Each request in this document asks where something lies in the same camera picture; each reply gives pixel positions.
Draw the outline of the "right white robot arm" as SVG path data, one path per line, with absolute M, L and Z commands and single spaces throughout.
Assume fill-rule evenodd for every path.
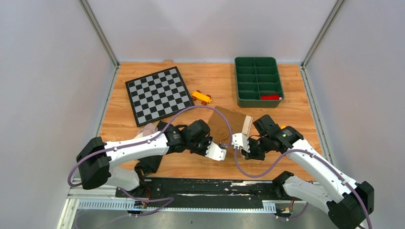
M 269 115 L 253 122 L 258 135 L 255 138 L 233 134 L 233 146 L 241 151 L 244 159 L 264 160 L 268 152 L 281 155 L 262 174 L 268 174 L 284 157 L 304 168 L 318 185 L 284 171 L 273 180 L 273 194 L 278 199 L 287 196 L 299 198 L 328 214 L 340 229 L 362 228 L 365 221 L 372 228 L 370 214 L 374 209 L 374 188 L 370 183 L 357 182 L 344 174 L 318 153 L 304 136 L 291 126 L 280 127 Z

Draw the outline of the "black pinstriped underwear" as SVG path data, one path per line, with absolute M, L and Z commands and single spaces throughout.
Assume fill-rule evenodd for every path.
M 166 122 L 159 121 L 156 125 L 158 130 L 162 130 L 166 126 Z M 160 167 L 163 156 L 148 156 L 139 159 L 139 162 L 135 165 L 134 170 L 141 171 L 144 176 L 151 173 L 156 173 Z

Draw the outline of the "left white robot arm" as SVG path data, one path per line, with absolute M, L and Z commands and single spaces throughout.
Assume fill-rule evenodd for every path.
M 165 123 L 161 130 L 153 134 L 121 142 L 104 142 L 101 137 L 93 137 L 76 156 L 77 164 L 72 169 L 78 170 L 80 183 L 73 183 L 72 175 L 69 175 L 68 184 L 72 187 L 81 186 L 85 190 L 110 185 L 141 197 L 146 192 L 145 182 L 140 180 L 138 172 L 122 169 L 121 164 L 186 150 L 214 159 L 216 146 L 210 136 L 209 126 L 203 120 L 194 121 L 190 125 L 173 126 Z

